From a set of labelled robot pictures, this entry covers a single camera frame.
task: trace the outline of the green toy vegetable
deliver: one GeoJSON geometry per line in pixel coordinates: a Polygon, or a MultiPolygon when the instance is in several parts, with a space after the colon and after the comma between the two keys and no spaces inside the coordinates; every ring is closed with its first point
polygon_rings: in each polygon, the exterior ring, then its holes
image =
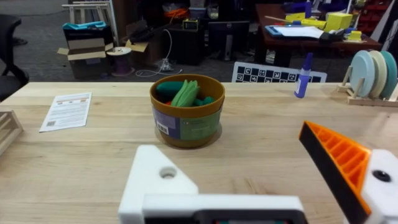
{"type": "Polygon", "coordinates": [[[156,92],[159,95],[172,98],[181,90],[182,85],[183,82],[163,82],[157,85],[156,92]]]}
{"type": "Polygon", "coordinates": [[[198,98],[196,98],[193,101],[193,106],[203,106],[203,105],[207,105],[214,102],[214,98],[211,96],[207,96],[204,100],[199,100],[198,98]]]}
{"type": "Polygon", "coordinates": [[[198,86],[197,81],[184,81],[182,88],[175,95],[172,106],[177,107],[188,107],[192,106],[193,101],[197,97],[197,94],[200,90],[200,86],[198,86]]]}

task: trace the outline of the yellow box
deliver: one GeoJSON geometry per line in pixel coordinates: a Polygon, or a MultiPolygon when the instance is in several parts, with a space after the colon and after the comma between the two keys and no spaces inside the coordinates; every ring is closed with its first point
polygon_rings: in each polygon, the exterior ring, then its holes
{"type": "Polygon", "coordinates": [[[293,21],[301,21],[305,19],[305,12],[300,12],[300,13],[293,13],[286,15],[285,20],[293,22],[293,21]]]}
{"type": "Polygon", "coordinates": [[[329,14],[328,20],[326,22],[325,32],[349,28],[352,19],[353,15],[351,14],[345,14],[341,12],[331,13],[329,14]]]}
{"type": "Polygon", "coordinates": [[[312,19],[303,19],[301,21],[301,25],[303,26],[315,26],[318,29],[323,30],[326,25],[326,21],[317,21],[312,19]]]}
{"type": "Polygon", "coordinates": [[[348,40],[362,40],[361,35],[362,35],[361,31],[353,30],[353,31],[351,31],[351,33],[349,33],[349,36],[347,39],[348,40]]]}

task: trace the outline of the computer monitor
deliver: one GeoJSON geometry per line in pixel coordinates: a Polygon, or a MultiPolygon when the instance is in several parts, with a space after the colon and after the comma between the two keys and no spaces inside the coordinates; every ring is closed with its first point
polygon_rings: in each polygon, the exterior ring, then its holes
{"type": "Polygon", "coordinates": [[[209,46],[218,51],[219,58],[231,60],[234,51],[247,46],[249,21],[209,22],[209,46]]]}

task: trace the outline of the black chair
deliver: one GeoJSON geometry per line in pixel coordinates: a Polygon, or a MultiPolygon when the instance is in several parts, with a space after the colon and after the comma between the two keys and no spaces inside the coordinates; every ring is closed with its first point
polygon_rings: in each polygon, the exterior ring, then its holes
{"type": "Polygon", "coordinates": [[[15,16],[0,14],[0,58],[6,64],[6,69],[0,76],[0,101],[11,96],[29,81],[29,76],[14,65],[12,34],[21,24],[21,19],[15,16]]]}

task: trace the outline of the container label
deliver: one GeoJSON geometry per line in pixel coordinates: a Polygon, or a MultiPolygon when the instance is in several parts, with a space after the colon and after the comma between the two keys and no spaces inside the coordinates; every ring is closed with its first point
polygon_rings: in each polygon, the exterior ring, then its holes
{"type": "Polygon", "coordinates": [[[297,80],[297,83],[296,83],[296,93],[297,93],[297,94],[298,94],[299,91],[300,91],[300,85],[301,85],[301,80],[298,79],[298,80],[297,80]]]}
{"type": "Polygon", "coordinates": [[[206,138],[217,131],[221,110],[201,118],[175,118],[152,107],[155,124],[159,131],[171,138],[197,140],[206,138]]]}

